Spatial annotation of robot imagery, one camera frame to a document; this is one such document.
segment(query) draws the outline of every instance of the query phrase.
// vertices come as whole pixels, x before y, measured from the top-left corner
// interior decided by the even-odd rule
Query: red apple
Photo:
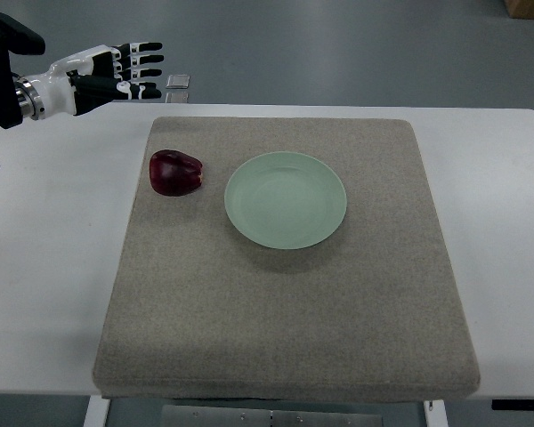
[[[202,185],[202,162],[175,149],[162,149],[150,158],[149,174],[158,194],[184,196]]]

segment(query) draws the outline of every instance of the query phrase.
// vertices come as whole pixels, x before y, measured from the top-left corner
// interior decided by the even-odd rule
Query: green plate
[[[346,214],[338,175],[314,157],[289,151],[246,161],[228,181],[224,202],[236,229],[276,249],[316,245]]]

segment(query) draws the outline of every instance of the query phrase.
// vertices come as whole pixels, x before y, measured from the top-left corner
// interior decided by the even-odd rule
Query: small metal object
[[[187,92],[167,92],[165,103],[167,104],[185,104],[188,102]]]
[[[187,89],[190,76],[187,74],[171,74],[166,82],[166,89]]]

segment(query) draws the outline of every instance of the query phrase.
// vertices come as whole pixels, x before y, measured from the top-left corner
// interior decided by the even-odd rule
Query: robotic hand
[[[52,64],[44,74],[20,77],[10,70],[9,52],[36,55],[44,39],[13,18],[0,13],[0,126],[19,125],[25,117],[46,119],[64,112],[87,113],[113,100],[160,98],[153,83],[160,76],[150,64],[164,60],[153,54],[161,43],[101,45]]]

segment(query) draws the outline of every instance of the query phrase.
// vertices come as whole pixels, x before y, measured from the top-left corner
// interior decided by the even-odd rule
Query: gray felt mat
[[[199,158],[202,188],[155,193],[148,159],[159,149]],[[314,156],[344,183],[344,222],[315,246],[259,246],[225,213],[231,174],[277,150]],[[392,402],[475,391],[479,370],[411,125],[156,120],[93,379],[109,397]]]

